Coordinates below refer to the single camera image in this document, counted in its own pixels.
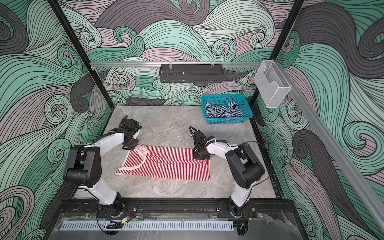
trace red striped fabric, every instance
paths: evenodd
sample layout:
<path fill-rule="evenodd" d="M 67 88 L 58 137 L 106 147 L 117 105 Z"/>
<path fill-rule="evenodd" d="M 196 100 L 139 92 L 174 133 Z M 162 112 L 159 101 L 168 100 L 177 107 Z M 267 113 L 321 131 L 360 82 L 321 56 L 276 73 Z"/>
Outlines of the red striped fabric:
<path fill-rule="evenodd" d="M 130 174 L 195 181 L 209 180 L 209 161 L 193 159 L 192 149 L 142 146 L 147 150 L 145 163 L 138 169 L 124 170 L 124 167 L 136 166 L 142 161 L 142 157 L 136 151 L 130 151 L 123 165 L 116 171 L 117 175 Z"/>

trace wave patterned wallpaper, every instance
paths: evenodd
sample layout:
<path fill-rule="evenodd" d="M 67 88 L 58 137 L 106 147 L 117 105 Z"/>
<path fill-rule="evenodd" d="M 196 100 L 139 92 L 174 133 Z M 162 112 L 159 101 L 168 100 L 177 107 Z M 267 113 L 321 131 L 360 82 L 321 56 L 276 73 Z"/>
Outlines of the wave patterned wallpaper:
<path fill-rule="evenodd" d="M 384 1 L 326 0 L 302 9 L 278 61 L 384 200 Z M 258 124 L 310 239 L 384 234 L 289 95 L 258 98 Z"/>
<path fill-rule="evenodd" d="M 59 0 L 91 61 L 268 59 L 294 0 Z M 321 2 L 311 0 L 307 5 Z M 116 105 L 200 105 L 203 94 L 255 90 L 257 69 L 223 83 L 161 83 L 159 68 L 99 68 Z"/>
<path fill-rule="evenodd" d="M 0 0 L 1 239 L 44 237 L 71 192 L 49 177 L 63 183 L 58 155 L 99 136 L 111 111 L 70 45 L 46 0 Z"/>

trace patterned backdrop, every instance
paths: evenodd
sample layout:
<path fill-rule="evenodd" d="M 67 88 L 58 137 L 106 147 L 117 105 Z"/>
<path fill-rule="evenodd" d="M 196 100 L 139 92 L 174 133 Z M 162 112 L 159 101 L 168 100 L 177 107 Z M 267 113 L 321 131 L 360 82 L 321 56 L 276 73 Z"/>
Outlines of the patterned backdrop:
<path fill-rule="evenodd" d="M 46 0 L 0 0 L 0 97 L 0 238 L 42 239 L 71 196 L 60 153 L 111 111 Z"/>
<path fill-rule="evenodd" d="M 278 61 L 384 200 L 384 1 L 326 0 L 297 17 Z M 255 109 L 287 198 L 310 239 L 384 234 L 294 99 Z"/>
<path fill-rule="evenodd" d="M 313 5 L 322 0 L 310 0 Z M 268 59 L 293 0 L 59 0 L 91 61 Z M 99 68 L 116 105 L 200 105 L 203 94 L 254 92 L 257 69 L 223 83 L 161 83 L 159 68 Z"/>

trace horizontal metal rod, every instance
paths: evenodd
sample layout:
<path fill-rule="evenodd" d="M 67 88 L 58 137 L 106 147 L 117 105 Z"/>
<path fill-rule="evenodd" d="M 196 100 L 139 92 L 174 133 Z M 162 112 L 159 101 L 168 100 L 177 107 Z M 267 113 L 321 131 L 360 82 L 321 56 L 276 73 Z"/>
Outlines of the horizontal metal rod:
<path fill-rule="evenodd" d="M 153 62 L 153 61 L 95 61 L 93 68 L 159 68 L 161 64 L 221 64 L 223 68 L 258 68 L 261 62 Z"/>

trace basket rim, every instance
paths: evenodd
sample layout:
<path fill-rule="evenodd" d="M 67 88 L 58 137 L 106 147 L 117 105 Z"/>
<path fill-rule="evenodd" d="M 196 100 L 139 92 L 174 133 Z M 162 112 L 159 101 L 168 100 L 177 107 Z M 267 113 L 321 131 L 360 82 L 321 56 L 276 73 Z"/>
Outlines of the basket rim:
<path fill-rule="evenodd" d="M 246 108 L 248 109 L 249 111 L 249 115 L 250 117 L 230 117 L 230 118 L 207 118 L 207 115 L 205 113 L 205 107 L 204 107 L 204 104 L 203 104 L 203 98 L 204 96 L 239 96 L 240 98 L 242 98 L 247 104 L 245 105 Z M 201 107 L 203 109 L 203 115 L 204 115 L 204 118 L 206 120 L 224 120 L 224 119 L 236 119 L 236 120 L 240 120 L 240 119 L 250 119 L 253 117 L 253 112 L 251 110 L 251 107 L 249 106 L 249 103 L 247 101 L 247 99 L 245 98 L 245 96 L 243 94 L 239 94 L 239 93 L 233 93 L 233 94 L 205 94 L 203 96 L 201 96 Z"/>

